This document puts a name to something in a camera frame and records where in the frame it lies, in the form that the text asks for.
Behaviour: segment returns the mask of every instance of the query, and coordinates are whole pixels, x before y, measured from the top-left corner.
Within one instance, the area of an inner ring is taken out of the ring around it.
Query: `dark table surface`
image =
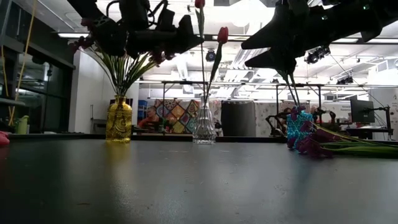
[[[398,223],[398,161],[284,144],[19,141],[0,148],[0,223]]]

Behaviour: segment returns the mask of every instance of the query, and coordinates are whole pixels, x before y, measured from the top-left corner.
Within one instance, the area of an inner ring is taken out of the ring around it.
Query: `computer monitor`
[[[372,101],[350,100],[351,102],[351,117],[353,122],[359,123],[374,123],[374,111]]]

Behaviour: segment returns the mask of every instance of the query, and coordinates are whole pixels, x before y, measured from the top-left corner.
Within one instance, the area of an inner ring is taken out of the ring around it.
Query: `clear glass vase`
[[[193,142],[197,144],[214,144],[216,142],[216,129],[209,107],[209,100],[205,103],[205,96],[201,96],[201,105],[197,113]]]

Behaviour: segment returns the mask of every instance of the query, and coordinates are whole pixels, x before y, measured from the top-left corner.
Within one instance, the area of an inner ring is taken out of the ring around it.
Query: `person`
[[[156,108],[151,106],[147,110],[147,118],[143,119],[138,126],[140,128],[156,129],[156,126],[162,122],[162,119],[156,114]]]

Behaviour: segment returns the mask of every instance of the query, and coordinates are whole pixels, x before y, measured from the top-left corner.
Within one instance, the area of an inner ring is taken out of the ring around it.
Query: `purple flower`
[[[304,121],[303,125],[300,128],[301,132],[310,132],[312,129],[311,121]]]
[[[293,121],[296,121],[297,120],[297,115],[299,114],[299,112],[297,111],[297,108],[296,107],[293,107],[293,109],[292,109],[292,113],[291,113],[291,115],[292,115],[292,120]]]
[[[289,140],[287,140],[287,147],[290,149],[290,150],[293,150],[293,147],[294,147],[294,143],[296,142],[296,138],[291,138],[291,139],[289,139]]]
[[[337,135],[334,135],[332,133],[329,133],[327,131],[324,131],[320,128],[315,131],[316,137],[314,140],[318,142],[334,142],[334,141],[340,141],[341,138]]]
[[[301,111],[305,110],[304,106],[294,106],[292,109],[292,120],[297,120],[297,115],[301,114]]]
[[[332,158],[333,153],[329,150],[322,149],[319,142],[314,140],[316,134],[310,134],[305,139],[297,143],[296,149],[300,154],[308,154],[312,158],[320,159],[322,157]]]

